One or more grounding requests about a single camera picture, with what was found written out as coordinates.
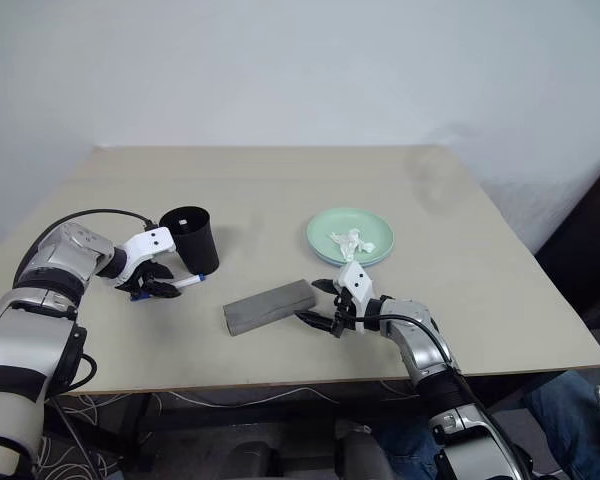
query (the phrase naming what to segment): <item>gray eraser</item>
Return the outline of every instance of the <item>gray eraser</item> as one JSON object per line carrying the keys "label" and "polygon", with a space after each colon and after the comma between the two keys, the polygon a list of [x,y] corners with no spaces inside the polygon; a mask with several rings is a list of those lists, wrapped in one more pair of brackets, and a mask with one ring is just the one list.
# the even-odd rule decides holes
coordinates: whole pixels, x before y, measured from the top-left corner
{"label": "gray eraser", "polygon": [[316,306],[306,280],[298,280],[224,306],[227,328],[232,336],[293,315],[295,310]]}

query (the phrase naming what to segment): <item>jeans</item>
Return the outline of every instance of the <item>jeans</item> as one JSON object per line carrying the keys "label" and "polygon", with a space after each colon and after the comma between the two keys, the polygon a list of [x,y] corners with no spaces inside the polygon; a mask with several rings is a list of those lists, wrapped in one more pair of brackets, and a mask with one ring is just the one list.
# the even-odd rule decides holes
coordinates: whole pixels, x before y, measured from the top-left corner
{"label": "jeans", "polygon": [[[600,407],[595,387],[576,372],[566,372],[527,394],[523,404],[572,480],[600,480]],[[433,440],[426,418],[394,423],[375,436],[398,478],[435,480],[433,457],[441,447]]]}

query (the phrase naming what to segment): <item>white wall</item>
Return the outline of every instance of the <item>white wall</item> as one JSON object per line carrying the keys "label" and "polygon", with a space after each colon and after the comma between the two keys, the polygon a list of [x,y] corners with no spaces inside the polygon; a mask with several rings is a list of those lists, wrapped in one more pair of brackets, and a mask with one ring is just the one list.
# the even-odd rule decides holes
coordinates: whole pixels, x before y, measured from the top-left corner
{"label": "white wall", "polygon": [[423,142],[535,250],[600,172],[600,1],[0,0],[0,241],[94,144]]}

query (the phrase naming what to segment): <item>black cable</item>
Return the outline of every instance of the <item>black cable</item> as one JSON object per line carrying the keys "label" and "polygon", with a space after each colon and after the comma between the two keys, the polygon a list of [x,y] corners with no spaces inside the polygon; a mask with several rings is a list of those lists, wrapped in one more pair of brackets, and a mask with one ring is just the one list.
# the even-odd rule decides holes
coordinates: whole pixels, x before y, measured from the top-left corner
{"label": "black cable", "polygon": [[65,426],[67,427],[67,430],[69,430],[69,433],[73,437],[73,440],[76,442],[76,445],[80,449],[80,453],[82,453],[82,456],[86,460],[87,465],[88,465],[89,469],[91,470],[91,472],[95,475],[95,477],[98,480],[104,480],[102,473],[100,473],[100,470],[93,463],[93,460],[92,460],[91,456],[89,455],[89,452],[87,452],[87,449],[85,448],[84,444],[82,443],[82,440],[80,440],[80,436],[78,435],[78,432],[76,431],[75,427],[71,423],[71,420],[69,420],[69,417],[66,414],[66,412],[64,411],[64,409],[62,408],[62,405],[60,405],[60,402],[58,402],[58,399],[56,397],[52,397],[51,399],[49,399],[49,401],[53,404],[54,408],[58,411],[58,415],[60,415],[62,422],[65,424]]}
{"label": "black cable", "polygon": [[407,317],[406,315],[398,315],[397,313],[391,313],[391,314],[386,314],[386,315],[368,315],[365,317],[354,317],[354,316],[349,315],[348,313],[344,313],[344,312],[340,312],[340,314],[343,317],[347,318],[348,320],[353,320],[355,322],[360,322],[360,321],[362,321],[362,322],[378,321],[379,322],[381,320],[404,320],[405,322],[418,327],[420,330],[422,330],[424,333],[426,333],[427,336],[433,342],[433,344],[438,348],[438,351],[440,352],[440,355],[442,355],[442,359],[444,360],[444,362],[446,364],[451,364],[451,358],[449,358],[449,356],[447,355],[447,352],[444,351],[444,348],[442,348],[442,344],[440,343],[438,338],[435,336],[435,334],[428,327],[424,326],[421,322],[417,321],[415,318]]}
{"label": "black cable", "polygon": [[156,227],[155,222],[147,217],[144,217],[138,213],[129,212],[127,210],[118,210],[117,208],[92,208],[91,210],[81,210],[79,212],[71,213],[71,214],[69,214],[65,217],[62,217],[62,218],[56,220],[55,222],[53,222],[51,225],[49,225],[47,228],[45,228],[44,231],[40,235],[38,235],[38,238],[36,238],[33,241],[31,246],[29,247],[29,249],[25,252],[24,256],[22,257],[22,260],[20,260],[20,264],[18,265],[18,268],[16,269],[16,274],[13,277],[13,288],[16,287],[16,284],[18,283],[18,279],[20,278],[20,275],[22,274],[24,267],[27,266],[27,263],[29,263],[29,260],[31,260],[31,257],[33,257],[35,255],[40,242],[42,240],[44,240],[44,238],[47,235],[49,235],[49,233],[51,233],[51,231],[54,228],[56,228],[58,225],[61,225],[62,223],[66,222],[68,220],[71,220],[72,218],[82,217],[84,215],[91,215],[93,213],[116,213],[119,215],[127,215],[129,217],[135,217],[135,218],[139,218],[140,220],[142,220],[145,224],[146,230],[150,230],[150,229]]}
{"label": "black cable", "polygon": [[72,385],[69,385],[67,388],[63,388],[62,390],[58,390],[58,391],[53,392],[54,396],[55,395],[62,395],[63,393],[67,393],[67,392],[70,392],[72,390],[75,390],[76,388],[80,388],[83,385],[86,385],[88,382],[91,381],[91,379],[93,377],[96,376],[96,373],[98,371],[98,363],[95,361],[95,359],[92,356],[87,355],[86,353],[83,353],[81,355],[81,358],[83,360],[86,360],[87,363],[89,363],[89,365],[91,365],[91,371],[87,374],[86,377],[84,377],[79,382],[76,382],[76,383],[74,383]]}

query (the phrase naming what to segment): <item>tabletop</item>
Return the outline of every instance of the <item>tabletop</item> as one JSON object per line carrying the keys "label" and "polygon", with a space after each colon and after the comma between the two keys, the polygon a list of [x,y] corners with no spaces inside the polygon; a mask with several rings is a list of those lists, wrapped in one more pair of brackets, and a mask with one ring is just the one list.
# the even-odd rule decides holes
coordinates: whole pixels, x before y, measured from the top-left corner
{"label": "tabletop", "polygon": [[[178,298],[139,302],[95,278],[78,321],[99,369],[81,392],[405,377],[396,345],[375,333],[336,339],[293,317],[237,337],[227,330],[223,305],[336,275],[311,251],[306,227],[341,206],[370,210],[392,227],[392,253],[367,269],[374,290],[427,305],[465,374],[600,366],[581,319],[441,147],[95,149],[0,246],[0,297],[27,246],[56,218],[110,207],[157,221],[185,205],[210,212],[219,269]],[[78,222],[115,243],[143,227],[106,214]],[[177,254],[159,261],[187,276]],[[316,310],[332,313],[333,297],[316,294]]]}

